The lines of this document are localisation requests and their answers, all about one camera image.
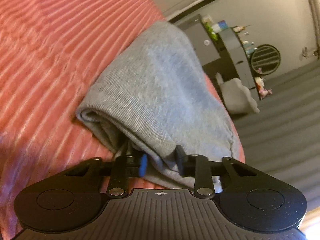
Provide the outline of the grey pants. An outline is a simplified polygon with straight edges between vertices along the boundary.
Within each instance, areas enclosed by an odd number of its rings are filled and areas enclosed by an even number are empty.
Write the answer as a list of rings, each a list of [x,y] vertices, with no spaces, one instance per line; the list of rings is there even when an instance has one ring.
[[[174,149],[209,160],[244,161],[234,124],[206,77],[189,38],[155,22],[100,74],[77,118],[113,153],[126,142],[148,155],[146,180],[192,188],[178,173]]]

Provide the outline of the blue white tissue box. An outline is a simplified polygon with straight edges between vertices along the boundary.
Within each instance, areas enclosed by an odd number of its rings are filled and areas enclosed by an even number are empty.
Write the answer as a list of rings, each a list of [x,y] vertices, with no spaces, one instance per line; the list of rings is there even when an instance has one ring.
[[[225,29],[228,29],[228,24],[225,20],[219,21],[212,25],[212,30],[214,33],[219,33]]]

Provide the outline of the round black mirror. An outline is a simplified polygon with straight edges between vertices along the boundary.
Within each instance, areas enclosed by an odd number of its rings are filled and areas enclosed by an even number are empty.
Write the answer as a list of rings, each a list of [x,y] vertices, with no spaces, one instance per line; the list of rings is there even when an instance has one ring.
[[[270,44],[263,44],[256,48],[250,58],[250,65],[255,75],[270,75],[280,66],[279,50]]]

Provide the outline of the grey drawer cabinet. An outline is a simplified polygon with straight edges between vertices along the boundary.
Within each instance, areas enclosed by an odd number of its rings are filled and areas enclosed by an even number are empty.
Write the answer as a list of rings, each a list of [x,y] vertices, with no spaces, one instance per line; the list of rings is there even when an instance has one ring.
[[[220,58],[216,46],[203,26],[200,15],[182,22],[178,27],[189,37],[202,66]]]

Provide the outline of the grey vanity desk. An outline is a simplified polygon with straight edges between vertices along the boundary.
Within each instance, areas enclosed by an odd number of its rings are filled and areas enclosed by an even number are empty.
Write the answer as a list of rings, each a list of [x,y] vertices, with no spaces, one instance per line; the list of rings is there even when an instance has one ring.
[[[219,73],[225,82],[233,78],[240,79],[253,99],[259,101],[259,92],[240,38],[231,28],[218,33],[218,37],[220,39],[215,42],[215,48],[220,57],[204,65],[204,72],[211,80],[216,78],[216,73]]]

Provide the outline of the white shell chair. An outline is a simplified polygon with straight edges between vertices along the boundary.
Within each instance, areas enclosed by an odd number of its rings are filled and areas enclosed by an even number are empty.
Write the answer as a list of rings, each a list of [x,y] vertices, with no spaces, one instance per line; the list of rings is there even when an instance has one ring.
[[[223,81],[220,73],[215,76],[227,111],[231,114],[260,113],[258,104],[251,96],[250,90],[245,87],[239,78]]]

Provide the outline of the grey curtain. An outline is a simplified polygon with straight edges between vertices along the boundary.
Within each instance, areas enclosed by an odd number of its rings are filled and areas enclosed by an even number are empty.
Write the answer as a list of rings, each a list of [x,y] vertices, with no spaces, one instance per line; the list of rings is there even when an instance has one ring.
[[[235,120],[246,164],[299,189],[319,207],[319,61],[268,79],[260,112]]]

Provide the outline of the pink ribbed bedspread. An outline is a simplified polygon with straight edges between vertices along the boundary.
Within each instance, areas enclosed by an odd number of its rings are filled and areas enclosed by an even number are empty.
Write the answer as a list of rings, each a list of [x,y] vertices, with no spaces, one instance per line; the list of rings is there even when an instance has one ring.
[[[152,0],[1,0],[1,239],[17,194],[112,153],[75,115],[100,73],[163,15]]]

